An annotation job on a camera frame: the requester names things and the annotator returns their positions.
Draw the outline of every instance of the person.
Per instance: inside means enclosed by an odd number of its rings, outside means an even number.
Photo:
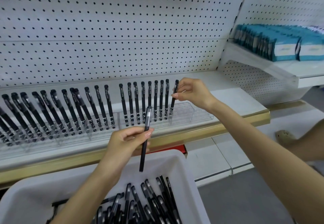
[[[172,96],[188,100],[220,120],[299,224],[324,222],[324,178],[303,161],[324,159],[323,121],[295,145],[289,145],[289,151],[216,99],[199,79],[183,78]],[[152,128],[144,132],[141,127],[113,132],[100,163],[52,224],[89,224],[134,150],[152,132]]]

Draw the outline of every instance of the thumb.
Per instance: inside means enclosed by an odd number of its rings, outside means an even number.
[[[148,131],[145,131],[143,133],[140,133],[140,134],[136,135],[134,139],[132,139],[131,141],[129,141],[129,143],[132,145],[132,147],[134,148],[134,150],[139,145],[143,144],[144,141],[146,141],[147,139],[151,138],[153,130],[154,130],[153,128],[150,128]]]
[[[171,96],[173,98],[179,100],[179,101],[184,101],[184,100],[189,100],[190,99],[190,93],[189,92],[174,93]]]

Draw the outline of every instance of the fingernail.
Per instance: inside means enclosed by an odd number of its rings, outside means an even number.
[[[145,133],[146,138],[150,138],[151,134],[152,134],[152,131],[149,131],[149,132]]]

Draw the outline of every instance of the white plastic bin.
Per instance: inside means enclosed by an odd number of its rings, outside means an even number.
[[[170,179],[182,222],[210,223],[193,175],[180,151],[168,150],[146,155],[142,173],[139,173],[139,162],[140,157],[131,158],[118,184],[107,197],[124,192],[127,183],[131,182],[144,206],[147,201],[140,184],[149,179],[156,194],[161,194],[155,178],[162,174]],[[53,214],[52,202],[70,198],[95,167],[96,165],[89,165],[17,182],[0,201],[0,224],[45,224]]]

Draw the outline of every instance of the person's right arm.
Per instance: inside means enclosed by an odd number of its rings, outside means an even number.
[[[319,173],[216,99],[201,80],[183,78],[172,96],[220,120],[298,223],[324,222],[324,178]]]

